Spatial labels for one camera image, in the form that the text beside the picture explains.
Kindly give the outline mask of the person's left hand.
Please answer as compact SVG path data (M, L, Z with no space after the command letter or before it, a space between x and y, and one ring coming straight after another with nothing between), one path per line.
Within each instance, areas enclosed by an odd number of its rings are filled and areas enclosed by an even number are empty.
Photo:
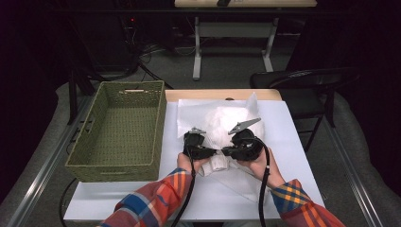
M199 169L207 162L208 159L195 160L191 162L189 157L183 153L179 153L177 157L177 167L185 169L188 172L195 170L195 172L198 173Z

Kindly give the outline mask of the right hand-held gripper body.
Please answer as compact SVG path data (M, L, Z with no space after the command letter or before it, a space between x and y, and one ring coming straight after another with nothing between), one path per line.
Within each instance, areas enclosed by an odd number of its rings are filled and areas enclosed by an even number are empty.
M256 160L262 148L265 146L264 143L256 137L249 127L261 120L260 117L255 119L238 122L229 132L229 135L233 135L231 142L232 147L235 149L232 153L233 159L239 161L253 161Z

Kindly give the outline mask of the green woven basket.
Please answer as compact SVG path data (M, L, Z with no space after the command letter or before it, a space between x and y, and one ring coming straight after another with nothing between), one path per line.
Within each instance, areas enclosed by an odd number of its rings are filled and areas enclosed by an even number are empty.
M162 81L101 83L65 167L84 183L157 180L165 116Z

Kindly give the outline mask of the black cabinet with red light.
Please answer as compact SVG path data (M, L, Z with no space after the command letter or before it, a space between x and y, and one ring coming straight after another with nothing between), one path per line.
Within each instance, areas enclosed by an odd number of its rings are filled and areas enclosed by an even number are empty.
M138 67L120 17L77 15L74 24L94 68L102 73L132 73Z

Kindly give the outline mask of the white cloth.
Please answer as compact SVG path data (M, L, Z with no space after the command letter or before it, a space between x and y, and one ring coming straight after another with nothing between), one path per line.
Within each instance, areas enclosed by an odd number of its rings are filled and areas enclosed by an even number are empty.
M205 116L216 107L257 107L256 94L244 100L212 100L212 99L180 99L177 113L177 137L182 138L192 128L203 131L205 140ZM245 166L241 166L232 158L230 168L213 172L208 176L223 185L229 187L238 195L252 201L258 202L261 182L258 181L252 172Z
M256 119L259 116L257 107L216 107L205 116L204 145L217 151L210 161L202 166L200 174L208 176L213 172L228 170L231 157L222 153L224 147L230 147L233 135L229 132L238 122Z

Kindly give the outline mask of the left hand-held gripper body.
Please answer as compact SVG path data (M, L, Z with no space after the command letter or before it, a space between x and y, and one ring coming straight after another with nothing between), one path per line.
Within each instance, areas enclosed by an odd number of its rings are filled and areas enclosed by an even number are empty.
M192 128L183 136L183 153L193 160L201 160L208 157L206 148L202 145L204 137L203 131Z

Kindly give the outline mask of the black folding chair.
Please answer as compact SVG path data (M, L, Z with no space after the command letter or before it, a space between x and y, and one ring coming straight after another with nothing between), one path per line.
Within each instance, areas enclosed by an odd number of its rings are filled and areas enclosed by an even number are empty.
M324 118L332 128L335 127L335 91L358 78L359 71L354 67L259 72L251 75L250 86L253 89L276 89L294 120L316 118L312 130L298 130L299 134L310 134L304 146L308 151Z

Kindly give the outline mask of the wooden desk with white legs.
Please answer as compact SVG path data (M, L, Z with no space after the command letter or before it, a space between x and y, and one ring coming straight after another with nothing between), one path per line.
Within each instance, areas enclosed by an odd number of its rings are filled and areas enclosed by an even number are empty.
M174 0L180 9L307 9L317 6L316 0L231 0L228 7L218 7L218 0ZM265 70L272 72L270 52L275 39L279 18L267 22L206 22L195 17L195 57L193 80L201 78L201 38L266 38L266 47L261 51Z

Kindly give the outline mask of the black metal stand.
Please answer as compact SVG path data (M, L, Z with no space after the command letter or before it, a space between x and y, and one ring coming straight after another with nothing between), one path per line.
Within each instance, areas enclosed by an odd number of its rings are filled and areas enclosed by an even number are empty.
M95 92L89 77L79 69L72 69L68 80L70 114L68 124L71 125L78 115L77 88L85 96L91 96Z

